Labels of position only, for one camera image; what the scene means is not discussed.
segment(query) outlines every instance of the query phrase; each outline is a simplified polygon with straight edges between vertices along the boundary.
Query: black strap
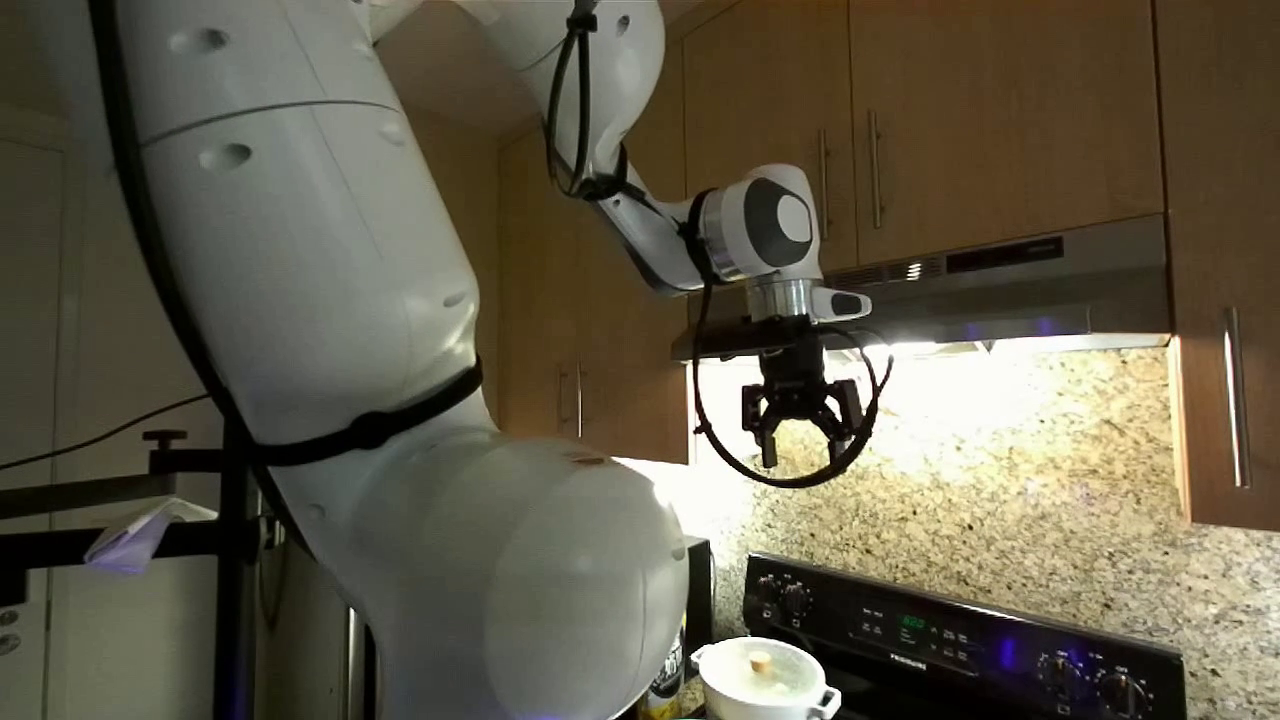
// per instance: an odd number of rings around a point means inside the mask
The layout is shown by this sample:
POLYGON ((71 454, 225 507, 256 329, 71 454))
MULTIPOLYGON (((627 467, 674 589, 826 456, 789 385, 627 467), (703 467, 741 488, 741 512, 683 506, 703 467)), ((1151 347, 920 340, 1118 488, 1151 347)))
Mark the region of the black strap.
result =
POLYGON ((694 232, 698 221, 703 221, 703 199, 706 199, 706 195, 711 195, 706 190, 694 193, 694 199, 688 203, 688 221, 680 224, 683 253, 688 253, 688 261, 693 261, 694 278, 703 281, 703 287, 722 284, 722 281, 714 278, 714 268, 711 268, 711 257, 706 257, 703 237, 694 232))
POLYGON ((417 428, 417 424, 422 424, 430 416, 444 416, 448 408, 467 399, 474 389, 479 389, 479 365, 467 369, 462 377, 456 377, 450 385, 444 385, 437 395, 422 395, 422 399, 417 399, 407 408, 362 413, 346 428, 329 434, 329 436, 310 436, 310 439, 299 439, 299 445, 256 445, 253 456, 265 461, 265 466, 288 467, 288 466, 318 466, 329 456, 344 456, 344 454, 354 454, 354 448, 378 448, 393 436, 398 436, 398 434, 407 434, 407 428, 417 428))

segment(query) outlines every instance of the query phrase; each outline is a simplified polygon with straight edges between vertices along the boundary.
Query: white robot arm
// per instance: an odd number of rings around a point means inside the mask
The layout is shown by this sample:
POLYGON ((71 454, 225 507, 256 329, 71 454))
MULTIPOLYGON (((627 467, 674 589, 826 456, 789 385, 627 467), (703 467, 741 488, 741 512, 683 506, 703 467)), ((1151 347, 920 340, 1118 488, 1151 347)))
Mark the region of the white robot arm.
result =
MULTIPOLYGON (((654 287, 751 281, 759 318, 867 312, 815 287, 800 172, 759 167, 698 203, 649 199, 621 139, 660 74, 654 0, 467 9, 534 95, 559 85, 559 108, 544 108, 566 184, 654 287), (564 20, 596 23, 589 85, 549 66, 564 20)), ((27 14, 89 147, 121 176, 201 380, 371 625, 383 717, 627 708, 680 628, 680 525, 642 476, 492 428, 474 392, 474 281, 350 4, 27 0, 27 14)))

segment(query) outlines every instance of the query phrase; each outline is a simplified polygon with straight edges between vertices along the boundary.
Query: range hood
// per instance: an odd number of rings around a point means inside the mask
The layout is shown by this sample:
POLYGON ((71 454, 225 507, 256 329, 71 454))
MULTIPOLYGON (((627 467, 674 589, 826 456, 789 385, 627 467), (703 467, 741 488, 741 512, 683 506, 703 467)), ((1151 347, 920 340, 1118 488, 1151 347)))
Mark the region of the range hood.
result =
MULTIPOLYGON (((993 346, 1085 336, 1088 346, 1162 346, 1172 332, 1162 216, 1135 216, 994 250, 920 257, 823 284, 873 297, 873 318, 826 332, 826 347, 880 340, 993 346)), ((703 356, 751 356, 783 336, 711 323, 703 356)))

